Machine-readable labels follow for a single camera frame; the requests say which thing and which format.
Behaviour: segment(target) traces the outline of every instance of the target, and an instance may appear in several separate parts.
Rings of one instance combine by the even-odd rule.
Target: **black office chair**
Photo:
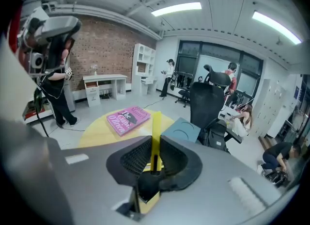
[[[198,78],[198,82],[202,82],[202,76]],[[184,102],[184,108],[186,107],[186,103],[190,103],[190,83],[186,85],[186,88],[184,90],[179,91],[179,94],[182,97],[179,97],[178,100],[175,101],[177,102]]]
[[[205,65],[209,71],[204,82],[195,82],[190,89],[190,122],[201,128],[198,140],[202,145],[228,152],[225,133],[238,143],[242,138],[228,129],[218,114],[224,105],[224,89],[231,83],[230,77],[221,72],[214,72],[212,67]]]

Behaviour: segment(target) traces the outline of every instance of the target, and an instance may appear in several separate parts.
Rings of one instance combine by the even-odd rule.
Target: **book cover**
[[[122,136],[150,117],[150,113],[138,106],[134,106],[108,115],[107,120],[114,130]]]

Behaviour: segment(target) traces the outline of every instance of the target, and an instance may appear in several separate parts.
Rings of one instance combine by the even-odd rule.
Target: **gray floor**
[[[160,98],[159,95],[160,92],[156,92],[153,95],[136,96],[129,92],[126,93],[126,99],[124,100],[116,101],[114,99],[103,99],[101,100],[100,106],[91,108],[88,107],[87,101],[77,103],[76,111],[72,114],[80,117],[81,122],[72,129],[80,131],[60,129],[57,127],[56,121],[52,117],[43,119],[43,122],[49,136],[58,141],[61,149],[69,149],[78,146],[83,130],[85,130],[94,120],[108,112],[134,105],[144,108],[152,104],[146,108],[153,111],[161,111],[165,116],[170,117],[174,121],[179,117],[188,121],[190,120],[189,104],[183,108],[183,104],[174,103],[176,98],[167,96],[164,100],[161,100],[162,98]],[[37,129],[42,135],[45,135],[39,122],[33,122],[31,126]],[[227,147],[233,156],[253,170],[256,170],[257,162],[262,160],[264,150],[257,138],[247,136],[241,144],[238,144],[235,140],[231,139],[227,142]]]

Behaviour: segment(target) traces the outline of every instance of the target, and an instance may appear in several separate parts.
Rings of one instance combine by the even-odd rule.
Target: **white ceiling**
[[[199,1],[202,10],[183,11],[154,17],[151,11],[175,4]],[[117,12],[145,25],[164,36],[191,34],[208,35],[218,32],[223,38],[244,39],[253,47],[272,53],[282,65],[298,63],[288,56],[291,41],[266,25],[252,20],[255,10],[266,14],[291,30],[301,40],[309,38],[309,29],[291,0],[58,0],[62,4],[88,5]],[[278,46],[278,37],[283,42]]]

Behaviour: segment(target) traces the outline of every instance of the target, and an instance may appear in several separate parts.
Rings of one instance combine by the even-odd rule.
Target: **red shirt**
[[[226,73],[227,75],[230,75],[230,74],[233,73],[233,72],[232,72],[231,70],[226,70],[225,73]],[[233,77],[233,78],[232,78],[232,81],[231,81],[231,84],[229,85],[229,89],[235,91],[236,88],[237,88],[237,78],[236,78],[236,77]]]

